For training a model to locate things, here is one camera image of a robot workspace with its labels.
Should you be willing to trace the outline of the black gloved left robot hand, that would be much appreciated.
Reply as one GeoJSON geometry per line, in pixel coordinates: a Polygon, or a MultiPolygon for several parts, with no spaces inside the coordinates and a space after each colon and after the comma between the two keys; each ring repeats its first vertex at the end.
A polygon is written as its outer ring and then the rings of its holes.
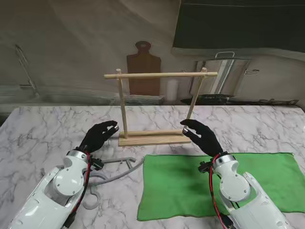
{"type": "Polygon", "coordinates": [[[95,124],[88,130],[77,150],[89,154],[93,153],[99,150],[118,130],[119,127],[114,120],[95,124]]]}

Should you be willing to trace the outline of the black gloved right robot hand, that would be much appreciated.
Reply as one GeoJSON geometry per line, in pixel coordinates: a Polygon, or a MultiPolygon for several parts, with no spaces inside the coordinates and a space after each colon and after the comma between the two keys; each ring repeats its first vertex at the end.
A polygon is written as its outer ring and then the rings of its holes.
{"type": "Polygon", "coordinates": [[[191,141],[199,146],[207,155],[214,157],[217,154],[224,152],[216,135],[208,126],[193,119],[184,119],[180,124],[185,125],[196,132],[196,134],[194,134],[187,128],[183,129],[183,134],[191,139],[191,141]]]}

